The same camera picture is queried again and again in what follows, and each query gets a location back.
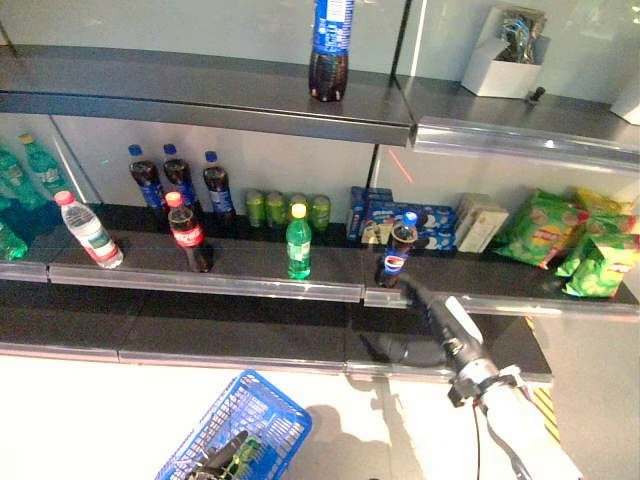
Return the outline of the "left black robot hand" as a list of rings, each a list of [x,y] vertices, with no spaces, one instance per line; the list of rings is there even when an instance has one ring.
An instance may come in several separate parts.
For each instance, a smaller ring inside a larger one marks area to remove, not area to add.
[[[241,479],[249,475],[262,444],[242,431],[220,450],[212,449],[187,476],[192,479]]]

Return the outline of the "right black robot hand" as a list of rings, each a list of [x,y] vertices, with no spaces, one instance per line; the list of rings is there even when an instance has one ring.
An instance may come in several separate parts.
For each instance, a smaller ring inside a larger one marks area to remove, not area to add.
[[[424,314],[431,338],[401,342],[388,334],[363,335],[361,340],[373,356],[416,367],[446,364],[454,372],[448,397],[455,407],[467,399],[479,403],[494,385],[507,385],[531,398],[518,366],[505,371],[496,367],[481,331],[455,296],[433,292],[406,273],[399,282],[407,286],[412,305]]]

